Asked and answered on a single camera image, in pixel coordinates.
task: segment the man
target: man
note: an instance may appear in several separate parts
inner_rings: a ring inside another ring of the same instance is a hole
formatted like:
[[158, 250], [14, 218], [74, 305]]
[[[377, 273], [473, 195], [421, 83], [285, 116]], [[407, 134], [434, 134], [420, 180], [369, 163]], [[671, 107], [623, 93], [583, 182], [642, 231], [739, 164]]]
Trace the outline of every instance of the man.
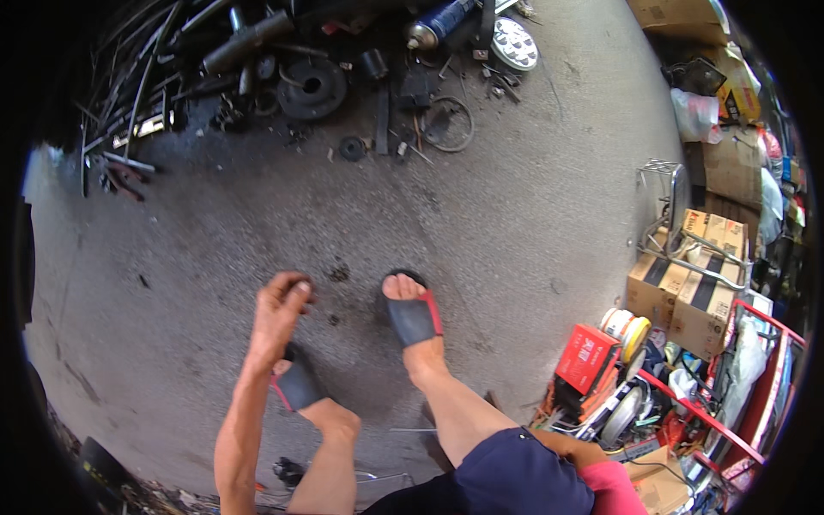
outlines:
[[[426, 396], [455, 470], [389, 494], [364, 513], [646, 513], [623, 467], [598, 445], [547, 432], [536, 439], [450, 374], [438, 307], [422, 278], [393, 271], [382, 293], [410, 380]], [[305, 356], [289, 343], [298, 316], [315, 300], [311, 280], [299, 272], [277, 274], [258, 293], [249, 351], [215, 446], [223, 515], [255, 512], [255, 467], [270, 383], [287, 409], [310, 420], [323, 437], [287, 513], [354, 511], [360, 419], [326, 396]]]

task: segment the blue spray can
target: blue spray can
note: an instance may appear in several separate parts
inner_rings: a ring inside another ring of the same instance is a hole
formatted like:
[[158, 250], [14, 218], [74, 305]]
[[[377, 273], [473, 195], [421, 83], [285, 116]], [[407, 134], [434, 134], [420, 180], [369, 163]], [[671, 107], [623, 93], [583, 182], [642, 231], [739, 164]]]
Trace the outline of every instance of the blue spray can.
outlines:
[[475, 0], [451, 0], [421, 16], [406, 29], [410, 49], [431, 50], [438, 47], [455, 30], [466, 14], [475, 7]]

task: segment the foot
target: foot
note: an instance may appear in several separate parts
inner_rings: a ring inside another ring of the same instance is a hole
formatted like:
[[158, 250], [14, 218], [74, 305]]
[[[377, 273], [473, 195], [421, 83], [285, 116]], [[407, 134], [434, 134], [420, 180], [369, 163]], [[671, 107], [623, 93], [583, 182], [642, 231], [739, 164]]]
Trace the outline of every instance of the foot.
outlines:
[[[286, 359], [278, 361], [272, 372], [282, 376], [292, 362]], [[325, 397], [297, 411], [303, 418], [312, 422], [323, 434], [323, 438], [345, 438], [354, 440], [360, 431], [360, 418], [342, 405]]]
[[[388, 298], [405, 301], [420, 297], [426, 288], [406, 274], [388, 275], [383, 280], [383, 294]], [[404, 349], [404, 365], [410, 380], [418, 388], [432, 375], [449, 374], [443, 360], [443, 337], [435, 336]]]

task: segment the navy blue shorts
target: navy blue shorts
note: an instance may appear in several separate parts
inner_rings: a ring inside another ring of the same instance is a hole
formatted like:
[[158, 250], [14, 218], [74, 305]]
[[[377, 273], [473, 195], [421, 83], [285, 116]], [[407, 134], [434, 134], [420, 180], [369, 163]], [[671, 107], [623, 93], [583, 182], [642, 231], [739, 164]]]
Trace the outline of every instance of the navy blue shorts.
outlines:
[[512, 428], [479, 443], [457, 470], [393, 492], [363, 515], [589, 515], [594, 500], [571, 463]]

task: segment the black and red slide sandal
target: black and red slide sandal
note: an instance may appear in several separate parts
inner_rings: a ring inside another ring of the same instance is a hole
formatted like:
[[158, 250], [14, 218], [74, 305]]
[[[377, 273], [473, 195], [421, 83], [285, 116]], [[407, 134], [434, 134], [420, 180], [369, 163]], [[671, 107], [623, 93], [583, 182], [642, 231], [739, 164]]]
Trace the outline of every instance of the black and red slide sandal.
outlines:
[[286, 346], [283, 359], [292, 362], [292, 366], [282, 375], [272, 374], [271, 384], [287, 410], [302, 410], [328, 397], [312, 371], [306, 354], [294, 342], [289, 342]]
[[432, 339], [435, 336], [443, 336], [438, 304], [435, 303], [435, 296], [432, 290], [427, 287], [424, 278], [411, 270], [394, 269], [384, 276], [383, 280], [386, 280], [390, 275], [397, 274], [406, 275], [426, 288], [426, 292], [420, 297], [404, 301], [391, 299], [383, 295], [386, 299], [389, 323], [400, 340], [401, 346], [406, 348], [427, 339]]

